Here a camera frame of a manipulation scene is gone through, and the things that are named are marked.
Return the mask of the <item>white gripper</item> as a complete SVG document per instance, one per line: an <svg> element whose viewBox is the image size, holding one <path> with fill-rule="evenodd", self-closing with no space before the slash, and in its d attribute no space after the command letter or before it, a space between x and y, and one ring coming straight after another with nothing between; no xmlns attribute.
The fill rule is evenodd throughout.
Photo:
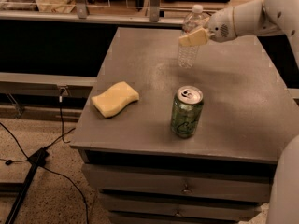
<svg viewBox="0 0 299 224"><path fill-rule="evenodd" d="M234 25L234 9L227 7L217 11L211 17L203 19L203 27L190 32L182 32L179 37L179 44L183 47L205 45L209 36L215 42L226 42L236 39Z"/></svg>

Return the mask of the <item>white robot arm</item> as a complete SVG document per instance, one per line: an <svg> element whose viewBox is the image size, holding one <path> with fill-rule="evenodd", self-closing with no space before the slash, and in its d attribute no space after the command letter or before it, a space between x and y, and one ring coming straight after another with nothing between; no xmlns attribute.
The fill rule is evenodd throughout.
<svg viewBox="0 0 299 224"><path fill-rule="evenodd" d="M227 7L179 38L184 47L244 35L285 35L299 63L299 0L254 0ZM299 136L284 147L275 172L266 224L299 224Z"/></svg>

